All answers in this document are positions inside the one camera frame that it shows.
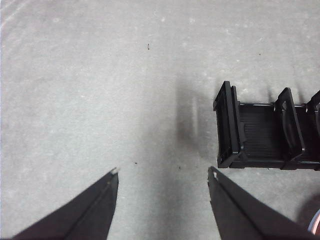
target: gray floor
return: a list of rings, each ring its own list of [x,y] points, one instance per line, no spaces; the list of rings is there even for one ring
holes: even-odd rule
[[[284,87],[308,101],[320,2],[1,1],[1,236],[119,167],[109,240],[219,239],[207,169],[224,80],[242,102]],[[320,208],[319,172],[222,172],[303,226]]]

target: black plastic object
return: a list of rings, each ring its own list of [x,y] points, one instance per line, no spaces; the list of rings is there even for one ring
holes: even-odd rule
[[[106,240],[116,208],[118,174],[107,173],[13,240]]]
[[[272,103],[241,103],[225,81],[213,102],[219,168],[320,170],[320,91],[294,105],[286,87]]]
[[[211,207],[222,240],[319,240],[258,201],[213,166],[208,170]]]

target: black plastic holder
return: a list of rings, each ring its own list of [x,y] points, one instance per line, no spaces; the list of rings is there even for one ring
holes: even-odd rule
[[[213,102],[219,168],[320,170],[320,91],[294,105],[286,87],[272,103],[241,103],[225,81]]]

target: black tray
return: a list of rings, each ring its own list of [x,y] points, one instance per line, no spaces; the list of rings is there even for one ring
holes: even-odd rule
[[[320,170],[320,91],[294,105],[286,87],[276,102],[241,103],[225,81],[213,102],[219,168]]]

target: black plastic rack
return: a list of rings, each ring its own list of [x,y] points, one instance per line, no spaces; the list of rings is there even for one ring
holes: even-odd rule
[[[219,168],[320,170],[320,91],[295,105],[286,87],[272,103],[242,103],[225,81],[213,102]]]

